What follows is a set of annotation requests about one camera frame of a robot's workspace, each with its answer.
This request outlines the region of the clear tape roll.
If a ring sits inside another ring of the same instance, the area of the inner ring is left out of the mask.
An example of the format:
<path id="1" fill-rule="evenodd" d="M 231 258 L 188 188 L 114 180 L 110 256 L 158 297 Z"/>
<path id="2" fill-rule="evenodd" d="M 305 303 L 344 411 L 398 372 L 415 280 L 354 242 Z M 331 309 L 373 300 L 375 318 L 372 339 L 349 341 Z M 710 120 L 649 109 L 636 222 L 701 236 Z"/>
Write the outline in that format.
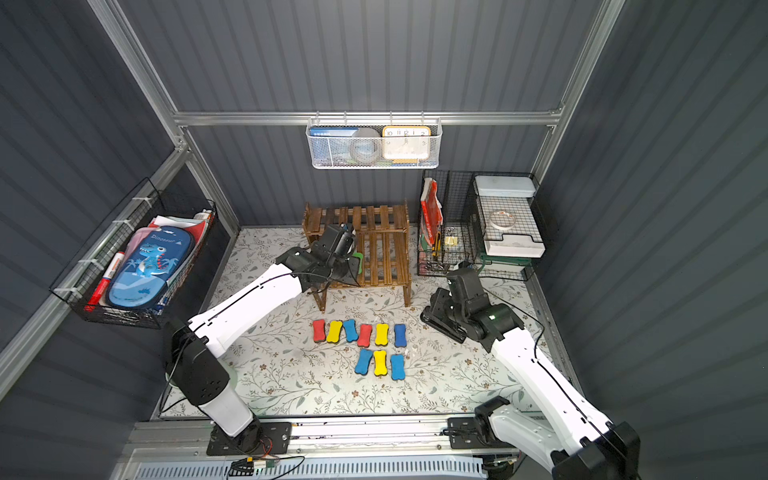
<path id="1" fill-rule="evenodd" d="M 487 222 L 498 231 L 510 232 L 515 228 L 517 216 L 514 212 L 496 210 L 489 214 Z"/>

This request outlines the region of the white plastic box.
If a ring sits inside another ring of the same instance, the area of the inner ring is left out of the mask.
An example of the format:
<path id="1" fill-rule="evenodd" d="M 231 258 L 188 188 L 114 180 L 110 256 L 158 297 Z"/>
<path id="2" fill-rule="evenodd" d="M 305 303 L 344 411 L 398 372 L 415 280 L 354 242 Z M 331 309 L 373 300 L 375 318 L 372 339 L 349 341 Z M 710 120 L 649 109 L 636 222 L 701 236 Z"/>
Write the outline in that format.
<path id="1" fill-rule="evenodd" d="M 530 235 L 505 234 L 501 240 L 485 240 L 485 251 L 490 256 L 541 258 L 545 245 Z"/>

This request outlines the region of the yellow eraser top shelf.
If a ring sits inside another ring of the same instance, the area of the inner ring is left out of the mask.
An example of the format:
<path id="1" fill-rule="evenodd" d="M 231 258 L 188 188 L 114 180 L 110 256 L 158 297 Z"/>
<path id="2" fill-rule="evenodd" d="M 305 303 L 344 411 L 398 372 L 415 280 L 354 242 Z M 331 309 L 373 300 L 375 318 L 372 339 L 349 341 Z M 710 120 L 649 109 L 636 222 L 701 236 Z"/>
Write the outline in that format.
<path id="1" fill-rule="evenodd" d="M 326 341 L 328 343 L 333 343 L 333 344 L 338 343 L 340 341 L 342 329 L 343 329 L 342 321 L 339 321 L 339 320 L 331 321 L 329 323 Z"/>

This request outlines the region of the blue eraser top shelf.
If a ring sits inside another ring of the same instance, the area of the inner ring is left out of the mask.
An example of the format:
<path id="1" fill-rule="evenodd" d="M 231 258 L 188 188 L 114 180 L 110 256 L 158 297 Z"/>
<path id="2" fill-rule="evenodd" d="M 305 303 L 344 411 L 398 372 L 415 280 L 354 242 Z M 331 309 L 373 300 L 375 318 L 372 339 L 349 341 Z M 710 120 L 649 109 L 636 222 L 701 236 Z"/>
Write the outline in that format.
<path id="1" fill-rule="evenodd" d="M 356 327 L 356 321 L 354 319 L 344 320 L 342 322 L 342 328 L 345 333 L 345 338 L 348 343 L 357 342 L 359 335 Z"/>

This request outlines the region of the grey tape roll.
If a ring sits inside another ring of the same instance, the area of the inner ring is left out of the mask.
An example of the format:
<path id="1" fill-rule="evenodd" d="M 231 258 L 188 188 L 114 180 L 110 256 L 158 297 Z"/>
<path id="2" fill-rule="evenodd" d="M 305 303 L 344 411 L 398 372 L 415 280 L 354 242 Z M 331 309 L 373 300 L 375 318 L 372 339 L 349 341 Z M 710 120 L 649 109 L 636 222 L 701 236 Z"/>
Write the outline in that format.
<path id="1" fill-rule="evenodd" d="M 349 154 L 354 162 L 371 165 L 381 156 L 381 136 L 373 128 L 358 128 L 349 142 Z"/>

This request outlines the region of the red marker pen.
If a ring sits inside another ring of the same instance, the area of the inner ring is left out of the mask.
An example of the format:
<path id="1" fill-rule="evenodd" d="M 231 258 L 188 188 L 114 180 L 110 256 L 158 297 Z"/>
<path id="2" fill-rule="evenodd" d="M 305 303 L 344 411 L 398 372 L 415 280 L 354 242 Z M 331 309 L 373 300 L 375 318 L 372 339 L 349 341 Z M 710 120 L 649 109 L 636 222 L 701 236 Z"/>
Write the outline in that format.
<path id="1" fill-rule="evenodd" d="M 125 253 L 123 251 L 118 251 L 111 259 L 109 265 L 107 266 L 106 270 L 104 271 L 101 280 L 99 281 L 97 287 L 93 291 L 90 299 L 87 301 L 84 310 L 86 312 L 93 312 L 95 308 L 99 305 L 105 305 L 104 297 L 107 294 L 107 291 L 109 289 L 110 283 L 119 270 L 119 267 L 124 259 Z"/>

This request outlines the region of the blue dinosaur pencil case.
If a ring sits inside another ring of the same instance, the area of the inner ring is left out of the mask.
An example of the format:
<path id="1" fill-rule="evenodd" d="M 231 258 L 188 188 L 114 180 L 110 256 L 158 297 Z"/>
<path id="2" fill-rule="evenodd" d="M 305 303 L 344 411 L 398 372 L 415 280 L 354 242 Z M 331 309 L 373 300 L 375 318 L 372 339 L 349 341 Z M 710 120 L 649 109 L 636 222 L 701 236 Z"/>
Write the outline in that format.
<path id="1" fill-rule="evenodd" d="M 192 240 L 186 230 L 177 227 L 150 229 L 115 275 L 106 302 L 124 309 L 154 306 L 191 251 Z"/>

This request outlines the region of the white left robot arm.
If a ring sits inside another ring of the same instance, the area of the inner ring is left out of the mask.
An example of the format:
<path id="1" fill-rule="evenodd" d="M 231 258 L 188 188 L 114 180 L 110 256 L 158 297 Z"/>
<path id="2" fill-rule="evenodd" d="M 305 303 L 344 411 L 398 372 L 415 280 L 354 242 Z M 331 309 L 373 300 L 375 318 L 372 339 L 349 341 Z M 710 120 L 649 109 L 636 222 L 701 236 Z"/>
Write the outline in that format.
<path id="1" fill-rule="evenodd" d="M 361 259 L 355 248 L 352 225 L 330 225 L 307 249 L 285 251 L 256 280 L 218 305 L 164 326 L 167 379 L 214 422 L 235 449 L 254 451 L 263 434 L 220 358 L 273 310 L 306 291 L 334 282 L 356 286 Z"/>

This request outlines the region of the blue eraser shelf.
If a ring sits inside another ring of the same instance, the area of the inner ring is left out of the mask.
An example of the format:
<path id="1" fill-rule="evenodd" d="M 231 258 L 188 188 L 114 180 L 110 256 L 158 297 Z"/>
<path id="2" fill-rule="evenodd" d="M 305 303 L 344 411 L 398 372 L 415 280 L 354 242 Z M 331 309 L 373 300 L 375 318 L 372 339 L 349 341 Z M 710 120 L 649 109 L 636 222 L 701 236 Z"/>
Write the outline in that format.
<path id="1" fill-rule="evenodd" d="M 369 372 L 372 359 L 373 359 L 373 352 L 369 349 L 362 349 L 359 352 L 359 357 L 355 365 L 354 372 L 362 376 L 367 375 Z"/>
<path id="2" fill-rule="evenodd" d="M 359 335 L 356 327 L 356 321 L 354 319 L 344 320 L 342 322 L 342 328 L 345 333 L 345 338 L 348 343 L 357 342 Z"/>

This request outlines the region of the blue box in basket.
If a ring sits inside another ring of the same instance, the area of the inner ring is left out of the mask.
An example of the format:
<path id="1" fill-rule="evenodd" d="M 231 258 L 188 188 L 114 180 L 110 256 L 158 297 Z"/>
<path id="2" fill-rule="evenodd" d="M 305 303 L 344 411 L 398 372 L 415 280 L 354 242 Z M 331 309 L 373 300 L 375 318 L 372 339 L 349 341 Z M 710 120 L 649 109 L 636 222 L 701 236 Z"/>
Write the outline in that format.
<path id="1" fill-rule="evenodd" d="M 309 127 L 307 138 L 312 164 L 325 168 L 350 161 L 351 139 L 358 130 L 358 127 Z"/>

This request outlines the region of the yellow eraser shelf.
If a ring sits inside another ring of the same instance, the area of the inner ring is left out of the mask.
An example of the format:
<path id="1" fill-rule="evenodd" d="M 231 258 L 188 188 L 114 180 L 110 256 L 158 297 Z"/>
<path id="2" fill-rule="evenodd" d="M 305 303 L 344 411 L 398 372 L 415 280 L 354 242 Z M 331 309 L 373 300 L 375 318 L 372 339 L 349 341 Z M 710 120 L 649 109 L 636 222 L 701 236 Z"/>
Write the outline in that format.
<path id="1" fill-rule="evenodd" d="M 326 341 L 328 343 L 333 343 L 333 344 L 338 343 L 340 341 L 342 329 L 343 329 L 342 321 L 339 321 L 339 320 L 331 321 L 329 323 Z"/>
<path id="2" fill-rule="evenodd" d="M 374 351 L 373 360 L 374 360 L 374 375 L 377 377 L 386 376 L 388 374 L 387 352 L 384 350 Z"/>

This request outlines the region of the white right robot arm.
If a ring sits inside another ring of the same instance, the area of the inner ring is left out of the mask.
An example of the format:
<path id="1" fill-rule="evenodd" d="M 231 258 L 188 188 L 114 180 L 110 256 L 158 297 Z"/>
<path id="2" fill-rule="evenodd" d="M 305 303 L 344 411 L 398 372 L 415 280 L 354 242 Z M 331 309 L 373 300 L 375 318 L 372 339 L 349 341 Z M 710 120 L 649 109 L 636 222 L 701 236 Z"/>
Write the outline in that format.
<path id="1" fill-rule="evenodd" d="M 467 424 L 448 426 L 449 434 L 485 447 L 509 444 L 555 479 L 639 478 L 638 433 L 610 420 L 568 382 L 514 309 L 490 301 L 469 262 L 449 271 L 447 281 L 431 295 L 422 321 L 458 343 L 478 342 L 511 372 L 546 420 L 540 424 L 496 396 L 477 406 Z"/>

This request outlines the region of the red eraser top shelf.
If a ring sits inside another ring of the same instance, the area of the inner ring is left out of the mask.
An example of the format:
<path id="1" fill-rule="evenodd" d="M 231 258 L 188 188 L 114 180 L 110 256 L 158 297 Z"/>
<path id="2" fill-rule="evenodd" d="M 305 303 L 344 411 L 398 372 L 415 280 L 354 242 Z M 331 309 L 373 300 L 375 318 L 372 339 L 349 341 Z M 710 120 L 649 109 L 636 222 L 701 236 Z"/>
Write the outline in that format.
<path id="1" fill-rule="evenodd" d="M 324 319 L 314 320 L 312 322 L 313 341 L 315 343 L 326 341 L 326 322 Z"/>

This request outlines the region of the yellow alarm clock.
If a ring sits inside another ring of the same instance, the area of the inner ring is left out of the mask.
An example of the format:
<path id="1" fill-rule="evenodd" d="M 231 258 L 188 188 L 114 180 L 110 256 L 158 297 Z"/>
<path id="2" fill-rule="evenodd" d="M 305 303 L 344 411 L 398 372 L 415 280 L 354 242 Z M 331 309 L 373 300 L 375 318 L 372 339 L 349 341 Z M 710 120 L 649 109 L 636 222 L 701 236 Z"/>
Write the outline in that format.
<path id="1" fill-rule="evenodd" d="M 430 157 L 432 131 L 428 126 L 390 125 L 382 129 L 382 155 L 392 162 L 415 163 Z"/>

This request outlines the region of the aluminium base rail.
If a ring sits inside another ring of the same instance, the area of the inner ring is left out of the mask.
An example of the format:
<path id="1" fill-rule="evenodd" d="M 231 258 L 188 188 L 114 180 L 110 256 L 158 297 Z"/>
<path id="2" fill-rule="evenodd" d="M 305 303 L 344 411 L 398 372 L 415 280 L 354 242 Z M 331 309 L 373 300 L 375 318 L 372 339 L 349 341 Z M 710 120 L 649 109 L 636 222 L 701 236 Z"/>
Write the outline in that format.
<path id="1" fill-rule="evenodd" d="M 521 440 L 532 442 L 524 452 L 531 456 L 545 446 L 564 446 L 550 427 L 531 415 L 512 410 L 513 424 L 522 429 L 496 435 L 495 443 L 452 439 L 446 429 L 468 432 L 471 414 L 305 416 L 264 418 L 261 428 L 272 437 L 268 443 L 277 453 L 312 457 L 389 455 L 492 455 L 516 454 Z M 128 464 L 163 459 L 207 460 L 213 431 L 210 420 L 163 420 L 134 426 L 119 461 Z"/>

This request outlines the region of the white box on organizer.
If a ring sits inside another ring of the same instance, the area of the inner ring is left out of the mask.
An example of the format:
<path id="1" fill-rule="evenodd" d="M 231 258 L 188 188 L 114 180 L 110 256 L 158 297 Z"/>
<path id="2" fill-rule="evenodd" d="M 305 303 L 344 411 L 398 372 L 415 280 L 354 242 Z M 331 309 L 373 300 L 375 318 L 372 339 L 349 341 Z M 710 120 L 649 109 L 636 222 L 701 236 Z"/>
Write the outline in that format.
<path id="1" fill-rule="evenodd" d="M 536 186 L 528 177 L 479 175 L 474 181 L 477 194 L 482 197 L 532 198 L 536 193 Z"/>

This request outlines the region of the wooden two-tier shelf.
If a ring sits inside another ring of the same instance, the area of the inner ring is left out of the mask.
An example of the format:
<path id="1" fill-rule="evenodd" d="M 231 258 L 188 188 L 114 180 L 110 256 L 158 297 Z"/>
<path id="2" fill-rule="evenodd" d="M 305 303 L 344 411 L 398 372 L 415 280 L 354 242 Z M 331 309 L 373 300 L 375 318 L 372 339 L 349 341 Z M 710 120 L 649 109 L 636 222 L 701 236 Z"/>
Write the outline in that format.
<path id="1" fill-rule="evenodd" d="M 363 288 L 396 287 L 403 290 L 404 305 L 412 303 L 409 259 L 410 221 L 405 204 L 354 207 L 305 205 L 302 229 L 306 239 L 318 240 L 329 225 L 351 225 L 355 250 L 363 255 L 358 284 Z"/>

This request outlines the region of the black stapler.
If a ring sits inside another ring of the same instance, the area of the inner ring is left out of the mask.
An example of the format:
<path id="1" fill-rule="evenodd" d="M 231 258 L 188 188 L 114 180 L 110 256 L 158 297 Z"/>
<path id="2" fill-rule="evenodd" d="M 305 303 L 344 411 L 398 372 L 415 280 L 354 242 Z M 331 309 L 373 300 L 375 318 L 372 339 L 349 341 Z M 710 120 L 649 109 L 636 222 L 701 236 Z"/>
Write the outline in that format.
<path id="1" fill-rule="evenodd" d="M 450 318 L 444 307 L 427 306 L 421 312 L 420 319 L 426 325 L 436 329 L 459 344 L 466 340 L 466 332 L 457 322 Z"/>

